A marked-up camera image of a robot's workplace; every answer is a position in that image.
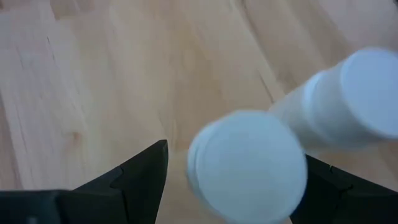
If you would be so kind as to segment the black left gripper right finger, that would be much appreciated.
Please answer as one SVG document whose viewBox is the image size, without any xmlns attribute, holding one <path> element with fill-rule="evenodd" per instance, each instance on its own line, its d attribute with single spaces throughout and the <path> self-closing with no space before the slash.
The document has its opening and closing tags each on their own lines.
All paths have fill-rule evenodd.
<svg viewBox="0 0 398 224">
<path fill-rule="evenodd" d="M 306 156 L 308 181 L 290 219 L 304 223 L 397 223 L 397 192 Z"/>
</svg>

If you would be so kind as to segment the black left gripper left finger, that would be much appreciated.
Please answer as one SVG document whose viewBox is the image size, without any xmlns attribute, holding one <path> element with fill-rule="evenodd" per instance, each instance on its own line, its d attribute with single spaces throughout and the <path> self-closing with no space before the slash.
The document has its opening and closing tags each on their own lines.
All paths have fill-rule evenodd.
<svg viewBox="0 0 398 224">
<path fill-rule="evenodd" d="M 159 140 L 111 171 L 57 198 L 62 223 L 154 223 L 169 161 Z"/>
</svg>

